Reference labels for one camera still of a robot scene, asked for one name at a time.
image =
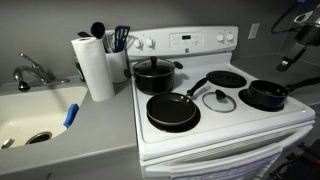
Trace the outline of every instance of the white sink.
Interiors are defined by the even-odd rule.
[[[86,92],[76,86],[0,96],[0,146],[9,138],[14,139],[11,148],[39,133],[58,136],[67,129],[63,123],[70,105],[81,106]]]

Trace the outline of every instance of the spatula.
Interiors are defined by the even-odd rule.
[[[114,52],[121,52],[126,45],[127,37],[130,31],[130,26],[117,26],[114,31]]]

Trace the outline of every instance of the blue sponge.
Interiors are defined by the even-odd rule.
[[[76,117],[78,110],[79,110],[78,104],[71,104],[71,106],[69,107],[69,110],[68,110],[67,118],[63,123],[63,125],[66,128],[69,128],[71,126],[74,118]]]

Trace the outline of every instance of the electrical outlet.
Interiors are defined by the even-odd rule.
[[[256,36],[258,34],[259,26],[260,26],[260,23],[253,23],[251,25],[248,39],[255,39],[256,38]]]

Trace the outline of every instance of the gray wall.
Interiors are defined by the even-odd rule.
[[[11,0],[0,5],[0,84],[14,82],[12,72],[29,65],[18,56],[29,55],[56,77],[77,75],[71,40],[89,32],[93,22],[108,29],[118,24],[133,30],[185,26],[236,25],[240,29],[234,58],[280,52],[285,34],[270,27],[295,0]],[[288,28],[290,15],[280,28]],[[256,39],[248,40],[252,23],[260,23]]]
[[[306,4],[302,5],[297,12],[297,15],[304,14],[306,12],[312,11],[318,4],[320,4],[320,0],[309,0]],[[280,54],[285,54],[290,47],[294,44],[294,37],[297,33],[289,33],[282,48]],[[308,47],[307,51],[300,58],[300,61],[310,63],[312,65],[320,66],[320,47]]]

